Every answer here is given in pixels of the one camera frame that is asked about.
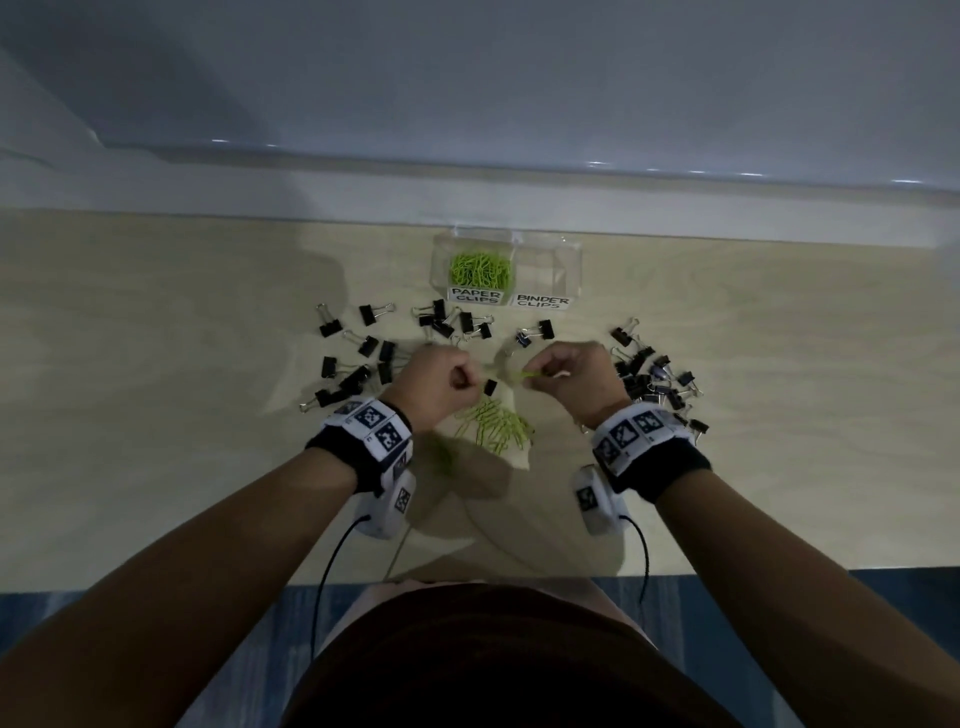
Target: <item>white wall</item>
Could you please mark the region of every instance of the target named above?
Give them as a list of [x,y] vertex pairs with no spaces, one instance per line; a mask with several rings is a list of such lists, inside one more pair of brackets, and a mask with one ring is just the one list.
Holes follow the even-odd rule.
[[960,197],[104,149],[0,54],[0,206],[936,247]]

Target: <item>floor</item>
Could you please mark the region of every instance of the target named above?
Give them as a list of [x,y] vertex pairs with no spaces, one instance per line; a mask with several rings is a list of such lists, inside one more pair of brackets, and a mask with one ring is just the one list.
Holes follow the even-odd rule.
[[[84,589],[302,447],[314,305],[435,297],[439,229],[0,212],[0,591]],[[960,341],[931,251],[582,235],[562,338],[637,333],[697,374],[701,446],[752,502],[848,568],[960,564]],[[539,315],[498,308],[490,361]],[[421,340],[405,313],[370,329]],[[586,439],[551,400],[530,470],[424,475],[393,574],[637,575],[629,532],[591,539],[566,486]],[[689,572],[652,510],[654,573]],[[295,577],[316,583],[347,508]],[[380,580],[400,541],[358,539],[334,583]]]
[[[862,570],[857,578],[960,659],[960,568]],[[642,609],[642,577],[598,578],[621,609],[640,623],[664,656],[747,728],[801,724],[733,633],[696,576],[654,576]],[[321,642],[363,589],[324,588]],[[0,595],[0,653],[79,593]],[[271,728],[309,658],[316,587],[288,587],[180,722],[182,728]]]

